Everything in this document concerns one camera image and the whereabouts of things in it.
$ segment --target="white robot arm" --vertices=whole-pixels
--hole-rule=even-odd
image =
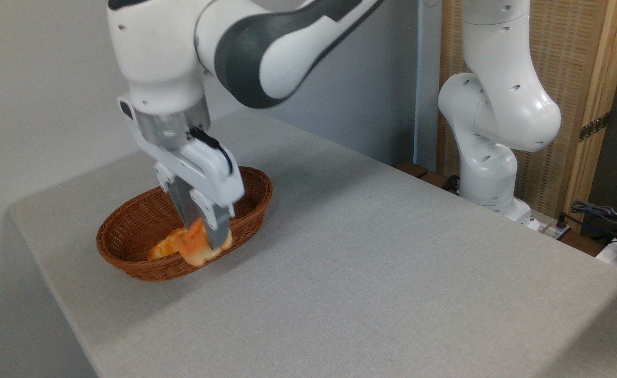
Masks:
[[[244,105],[277,105],[382,2],[313,0],[270,13],[249,0],[109,0],[131,134],[157,160],[183,223],[204,218],[212,247],[226,240],[244,190],[233,155],[206,133],[203,75]]]
[[[463,0],[463,50],[473,73],[441,88],[440,110],[460,153],[460,196],[536,228],[514,198],[516,157],[560,130],[560,109],[539,83],[529,48],[529,0]]]

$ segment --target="white wall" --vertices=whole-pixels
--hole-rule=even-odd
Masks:
[[[383,161],[411,157],[416,10],[385,2],[268,114]],[[104,0],[0,0],[0,376],[94,375],[6,210],[137,150],[114,106],[125,90]],[[209,90],[214,118],[238,108]]]

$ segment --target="bread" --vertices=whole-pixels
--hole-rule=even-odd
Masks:
[[[178,251],[178,247],[175,245],[176,237],[185,232],[186,229],[184,227],[173,230],[166,236],[166,239],[163,239],[150,249],[150,252],[147,254],[147,260],[152,261],[176,253]]]
[[[186,230],[184,227],[176,229],[166,239],[152,247],[147,255],[147,259],[152,261],[179,252],[188,264],[201,268],[208,261],[219,256],[222,251],[229,249],[231,244],[232,236],[231,230],[229,230],[224,244],[215,250],[211,249],[203,220],[198,218],[189,227],[189,230]]]

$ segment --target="brown woven basket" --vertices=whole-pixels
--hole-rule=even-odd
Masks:
[[[217,258],[248,241],[262,225],[264,211],[273,195],[270,179],[255,168],[240,167],[245,194],[236,204],[232,221],[232,246]],[[183,227],[171,197],[161,187],[144,192],[119,206],[100,225],[96,245],[100,255],[131,277],[145,281],[163,281],[198,270],[172,254],[147,261],[147,253],[174,230]]]

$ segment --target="table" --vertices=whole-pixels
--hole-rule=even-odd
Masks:
[[[253,239],[186,277],[96,250],[157,185],[142,153],[11,206],[99,376],[617,376],[617,268],[256,112],[213,135],[275,193]]]

